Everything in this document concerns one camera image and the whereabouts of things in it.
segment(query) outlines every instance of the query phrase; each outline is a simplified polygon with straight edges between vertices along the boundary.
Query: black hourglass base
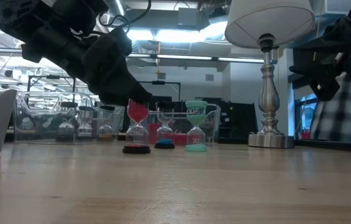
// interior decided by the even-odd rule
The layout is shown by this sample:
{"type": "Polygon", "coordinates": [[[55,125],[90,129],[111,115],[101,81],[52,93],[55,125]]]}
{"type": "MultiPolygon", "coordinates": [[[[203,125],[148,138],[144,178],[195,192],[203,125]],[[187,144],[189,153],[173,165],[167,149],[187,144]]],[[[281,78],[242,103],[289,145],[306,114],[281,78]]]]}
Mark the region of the black hourglass base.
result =
{"type": "Polygon", "coordinates": [[[155,144],[155,149],[175,149],[176,146],[174,144],[161,144],[161,143],[156,143],[155,144]]]}
{"type": "Polygon", "coordinates": [[[149,154],[151,148],[149,146],[125,146],[123,148],[125,154],[149,154]]]}

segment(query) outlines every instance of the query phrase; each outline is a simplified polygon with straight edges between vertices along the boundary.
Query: lamp stand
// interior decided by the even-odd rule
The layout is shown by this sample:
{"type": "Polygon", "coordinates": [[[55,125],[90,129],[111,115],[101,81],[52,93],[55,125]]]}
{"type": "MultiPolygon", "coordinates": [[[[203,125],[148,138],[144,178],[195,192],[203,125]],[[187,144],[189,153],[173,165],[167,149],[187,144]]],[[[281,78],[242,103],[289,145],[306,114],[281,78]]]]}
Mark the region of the lamp stand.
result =
{"type": "Polygon", "coordinates": [[[249,146],[270,147],[290,149],[294,148],[294,137],[285,136],[278,131],[276,125],[278,120],[275,118],[276,111],[279,109],[279,95],[274,84],[274,65],[271,64],[271,51],[275,38],[271,34],[264,34],[258,43],[264,53],[264,65],[261,68],[263,73],[263,88],[261,89],[259,106],[264,113],[263,130],[257,134],[249,135],[249,146]]]}

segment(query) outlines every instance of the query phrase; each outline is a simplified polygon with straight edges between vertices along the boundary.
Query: window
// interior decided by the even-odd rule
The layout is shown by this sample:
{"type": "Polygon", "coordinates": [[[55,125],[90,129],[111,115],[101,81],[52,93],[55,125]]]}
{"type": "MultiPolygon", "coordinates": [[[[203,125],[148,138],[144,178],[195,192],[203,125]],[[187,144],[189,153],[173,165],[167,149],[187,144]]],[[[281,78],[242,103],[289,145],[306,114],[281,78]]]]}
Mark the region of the window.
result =
{"type": "Polygon", "coordinates": [[[317,106],[317,97],[315,94],[302,97],[301,99],[296,100],[295,106],[295,124],[297,129],[295,138],[297,140],[309,139],[310,128],[312,120],[314,119],[315,108],[317,106]]]}

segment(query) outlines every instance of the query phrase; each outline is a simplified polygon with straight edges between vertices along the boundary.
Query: red hourglass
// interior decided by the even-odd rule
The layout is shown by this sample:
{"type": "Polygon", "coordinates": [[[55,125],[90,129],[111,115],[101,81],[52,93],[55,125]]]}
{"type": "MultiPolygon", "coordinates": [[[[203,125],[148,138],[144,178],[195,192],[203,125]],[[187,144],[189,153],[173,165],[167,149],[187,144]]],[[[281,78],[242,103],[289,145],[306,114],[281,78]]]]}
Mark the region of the red hourglass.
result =
{"type": "Polygon", "coordinates": [[[149,148],[148,132],[141,125],[141,122],[148,117],[149,109],[147,105],[129,100],[127,114],[135,122],[126,133],[126,145],[123,153],[127,154],[148,154],[149,148]]]}

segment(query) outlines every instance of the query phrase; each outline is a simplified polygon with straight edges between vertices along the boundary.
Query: wall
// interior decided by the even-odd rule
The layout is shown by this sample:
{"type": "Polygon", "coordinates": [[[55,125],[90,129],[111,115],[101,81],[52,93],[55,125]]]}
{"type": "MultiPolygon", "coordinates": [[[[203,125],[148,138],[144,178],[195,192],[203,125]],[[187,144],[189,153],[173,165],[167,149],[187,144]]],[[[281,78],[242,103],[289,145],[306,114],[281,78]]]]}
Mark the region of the wall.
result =
{"type": "MultiPolygon", "coordinates": [[[[288,83],[289,67],[293,65],[293,51],[286,49],[274,69],[274,83],[279,94],[280,108],[276,113],[279,120],[278,129],[286,134],[294,135],[294,95],[288,83]]],[[[259,109],[258,100],[263,86],[262,64],[231,63],[231,101],[234,103],[255,104],[258,129],[261,131],[263,112],[259,109]]]]}
{"type": "Polygon", "coordinates": [[[263,113],[258,107],[263,79],[262,64],[231,63],[231,101],[233,103],[255,104],[259,131],[263,128],[263,113]]]}
{"type": "Polygon", "coordinates": [[[224,101],[231,100],[231,64],[229,63],[223,71],[222,80],[222,99],[224,101]]]}
{"type": "MultiPolygon", "coordinates": [[[[195,97],[222,97],[222,73],[216,68],[160,67],[166,73],[166,82],[181,82],[181,100],[194,100],[195,97]],[[206,74],[214,75],[214,82],[206,81],[206,74]]],[[[156,67],[129,67],[129,71],[138,81],[156,81],[156,67]]],[[[178,101],[178,85],[143,84],[145,89],[155,96],[171,96],[178,101]]]]}

